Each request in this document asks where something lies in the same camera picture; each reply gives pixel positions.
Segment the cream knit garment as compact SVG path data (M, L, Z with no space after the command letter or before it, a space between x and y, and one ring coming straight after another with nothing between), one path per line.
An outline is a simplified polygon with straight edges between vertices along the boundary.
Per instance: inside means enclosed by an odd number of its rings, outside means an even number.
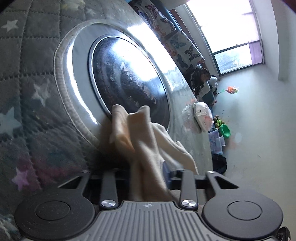
M192 155L172 140L166 129L151 121L150 108L142 106L128 113L119 104L112 107L110 142L130 164L129 199L131 201L178 201L180 192L169 190L163 164L198 173Z

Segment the black backpack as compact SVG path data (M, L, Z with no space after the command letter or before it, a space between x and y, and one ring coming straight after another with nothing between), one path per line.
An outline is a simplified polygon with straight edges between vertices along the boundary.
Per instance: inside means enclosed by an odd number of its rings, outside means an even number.
M221 154L212 154L213 171L224 174L227 170L227 159Z

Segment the clear plastic storage box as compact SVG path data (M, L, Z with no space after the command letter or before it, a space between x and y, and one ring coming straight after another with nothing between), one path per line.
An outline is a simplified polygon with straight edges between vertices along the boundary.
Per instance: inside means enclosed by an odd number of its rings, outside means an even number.
M226 146L223 136L219 135L218 130L208 133L210 149L212 154L223 154L223 148Z

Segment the green plastic basin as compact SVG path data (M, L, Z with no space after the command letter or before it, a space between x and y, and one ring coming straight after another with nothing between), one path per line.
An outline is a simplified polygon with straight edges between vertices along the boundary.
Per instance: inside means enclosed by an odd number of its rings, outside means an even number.
M219 127L219 132L224 138L229 138L231 136L231 131L226 124L222 124Z

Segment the pink white tissue pack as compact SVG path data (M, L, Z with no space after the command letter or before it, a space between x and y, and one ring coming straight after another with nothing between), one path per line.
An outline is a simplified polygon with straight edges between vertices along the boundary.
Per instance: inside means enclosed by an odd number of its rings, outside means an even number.
M207 133L214 123L210 108L204 102L189 104L182 111L184 128L193 133Z

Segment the green toy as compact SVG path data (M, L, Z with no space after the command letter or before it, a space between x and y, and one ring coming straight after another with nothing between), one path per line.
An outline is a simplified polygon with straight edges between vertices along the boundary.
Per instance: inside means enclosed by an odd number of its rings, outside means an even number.
M220 128L220 126L224 124L224 121L222 121L218 115L213 117L213 121L214 121L215 128Z

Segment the grey quilted star table cover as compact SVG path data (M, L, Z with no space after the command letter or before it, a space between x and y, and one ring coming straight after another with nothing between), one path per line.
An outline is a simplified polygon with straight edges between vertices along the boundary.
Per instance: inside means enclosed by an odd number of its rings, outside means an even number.
M67 112L54 76L61 40L85 21L123 28L152 59L168 91L169 135L212 168L209 142L193 118L195 101L155 34L125 1L1 1L1 240L18 240L16 206L76 171L94 167L109 145L111 122L94 101L81 112L83 130Z

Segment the colourful pinwheel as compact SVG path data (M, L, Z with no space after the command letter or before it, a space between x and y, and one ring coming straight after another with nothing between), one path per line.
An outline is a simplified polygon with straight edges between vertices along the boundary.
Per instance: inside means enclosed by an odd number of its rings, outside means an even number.
M224 92L227 92L229 94L236 94L238 91L239 91L238 88L236 88L234 86L229 86L229 87L227 87L227 89L222 90L221 92L218 92L217 95L224 93Z

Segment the white plush toy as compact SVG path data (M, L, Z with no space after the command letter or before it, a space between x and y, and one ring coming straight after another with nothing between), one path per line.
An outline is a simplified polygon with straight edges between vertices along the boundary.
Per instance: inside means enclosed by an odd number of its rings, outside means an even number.
M217 86L218 86L217 80L218 80L217 77L214 75L211 75L210 79L208 80L208 84L214 95L217 94Z

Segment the child in dark jacket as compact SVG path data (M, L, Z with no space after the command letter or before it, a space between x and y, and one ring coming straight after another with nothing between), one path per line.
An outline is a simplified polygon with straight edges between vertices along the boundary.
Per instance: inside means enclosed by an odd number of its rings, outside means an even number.
M185 79L195 96L198 96L205 82L211 78L210 72L203 67L197 66L191 69L186 75Z

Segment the right butterfly cushion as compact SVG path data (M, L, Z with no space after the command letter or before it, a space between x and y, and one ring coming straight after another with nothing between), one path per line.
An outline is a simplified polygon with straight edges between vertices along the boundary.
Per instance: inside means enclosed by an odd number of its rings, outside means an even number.
M183 31L175 30L166 35L163 44L183 75L205 62L203 55Z

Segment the butterfly cushion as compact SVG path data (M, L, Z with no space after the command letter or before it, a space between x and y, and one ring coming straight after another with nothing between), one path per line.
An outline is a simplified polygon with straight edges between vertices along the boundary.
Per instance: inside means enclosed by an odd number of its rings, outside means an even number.
M203 55L183 31L175 30L166 35L163 44L183 75L205 62Z
M153 1L131 1L129 5L149 26L161 43L176 33L175 25L161 13Z

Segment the left butterfly cushion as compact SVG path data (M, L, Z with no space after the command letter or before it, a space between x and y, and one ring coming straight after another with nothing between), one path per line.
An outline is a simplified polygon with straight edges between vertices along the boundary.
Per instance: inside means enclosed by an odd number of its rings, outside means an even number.
M131 1L129 5L149 26L161 43L176 33L175 25L161 13L153 1Z

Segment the window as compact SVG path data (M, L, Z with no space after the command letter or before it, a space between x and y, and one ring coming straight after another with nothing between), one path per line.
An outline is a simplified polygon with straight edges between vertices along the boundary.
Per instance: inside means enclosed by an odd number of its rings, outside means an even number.
M261 35L248 0L188 1L220 75L262 64Z

